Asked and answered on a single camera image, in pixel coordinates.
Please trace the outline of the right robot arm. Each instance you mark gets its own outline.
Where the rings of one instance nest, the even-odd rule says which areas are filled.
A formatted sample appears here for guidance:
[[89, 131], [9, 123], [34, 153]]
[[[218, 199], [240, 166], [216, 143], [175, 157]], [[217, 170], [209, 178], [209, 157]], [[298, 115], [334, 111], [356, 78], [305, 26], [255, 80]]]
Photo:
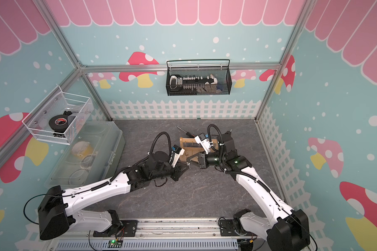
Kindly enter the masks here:
[[238, 211], [232, 219], [234, 231], [238, 235], [251, 233], [265, 240], [272, 251], [301, 251], [311, 244], [318, 247], [310, 234], [308, 216], [303, 210], [294, 210], [279, 198], [253, 165], [238, 154], [231, 131], [221, 133], [214, 124], [210, 124], [207, 130], [206, 134], [194, 137], [203, 151], [188, 157], [186, 161], [202, 169], [218, 167], [244, 187], [265, 214], [260, 217], [249, 209]]

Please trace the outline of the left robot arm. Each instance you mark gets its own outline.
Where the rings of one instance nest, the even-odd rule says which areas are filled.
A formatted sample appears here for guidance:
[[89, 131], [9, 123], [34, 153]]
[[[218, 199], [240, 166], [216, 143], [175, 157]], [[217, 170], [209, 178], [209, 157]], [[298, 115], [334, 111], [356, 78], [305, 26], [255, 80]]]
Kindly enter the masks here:
[[112, 177], [82, 187], [50, 188], [38, 207], [39, 237], [51, 240], [67, 232], [92, 231], [95, 236], [110, 237], [122, 234], [124, 224], [115, 210], [87, 211], [86, 207], [105, 199], [130, 193], [150, 185], [152, 181], [178, 181], [188, 170], [179, 158], [184, 149], [169, 144], [168, 153], [154, 151], [153, 141], [149, 154], [136, 164], [122, 168]]

